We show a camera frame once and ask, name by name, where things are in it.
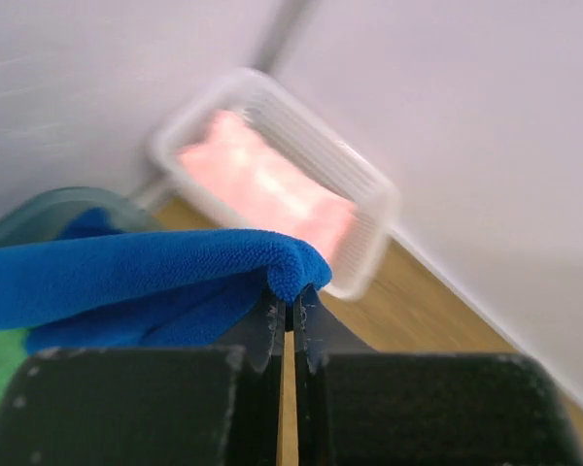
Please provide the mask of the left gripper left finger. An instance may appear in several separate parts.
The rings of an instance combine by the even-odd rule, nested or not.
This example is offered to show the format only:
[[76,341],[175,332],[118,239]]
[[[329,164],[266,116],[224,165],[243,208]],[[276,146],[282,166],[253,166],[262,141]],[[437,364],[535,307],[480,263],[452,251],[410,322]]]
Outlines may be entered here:
[[46,349],[0,403],[0,465],[273,465],[284,303],[213,345]]

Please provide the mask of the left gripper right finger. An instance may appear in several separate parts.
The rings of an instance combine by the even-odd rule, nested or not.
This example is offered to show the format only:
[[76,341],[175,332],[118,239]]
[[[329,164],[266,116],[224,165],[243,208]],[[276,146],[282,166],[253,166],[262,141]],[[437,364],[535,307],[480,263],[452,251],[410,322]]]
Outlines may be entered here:
[[509,352],[380,352],[307,287],[293,304],[303,465],[583,465],[557,388]]

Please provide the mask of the blue towel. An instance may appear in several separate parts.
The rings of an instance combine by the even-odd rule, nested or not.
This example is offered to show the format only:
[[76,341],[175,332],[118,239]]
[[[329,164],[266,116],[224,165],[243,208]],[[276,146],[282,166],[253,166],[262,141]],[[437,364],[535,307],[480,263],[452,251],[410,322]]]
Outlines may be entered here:
[[279,233],[126,233],[92,209],[54,241],[0,249],[0,330],[26,329],[31,353],[209,345],[264,290],[292,303],[330,278],[313,247]]

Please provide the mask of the pink towel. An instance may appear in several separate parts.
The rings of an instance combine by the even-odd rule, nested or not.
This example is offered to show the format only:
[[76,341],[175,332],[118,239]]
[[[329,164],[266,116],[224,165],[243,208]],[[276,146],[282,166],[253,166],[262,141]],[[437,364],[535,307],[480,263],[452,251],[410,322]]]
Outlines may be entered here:
[[326,260],[354,223],[353,202],[308,178],[231,111],[215,112],[204,140],[178,159],[250,226],[301,239]]

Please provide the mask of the white perforated plastic basket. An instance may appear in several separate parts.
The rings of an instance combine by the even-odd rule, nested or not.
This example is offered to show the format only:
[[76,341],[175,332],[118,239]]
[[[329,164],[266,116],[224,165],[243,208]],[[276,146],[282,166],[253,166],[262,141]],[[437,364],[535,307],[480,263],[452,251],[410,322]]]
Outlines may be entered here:
[[223,227],[250,224],[199,186],[178,159],[183,147],[202,139],[218,110],[241,116],[311,180],[355,203],[351,231],[330,262],[332,279],[325,290],[341,300],[361,299],[380,266],[400,209],[394,184],[272,77],[237,68],[165,119],[148,144],[150,160],[176,192]]

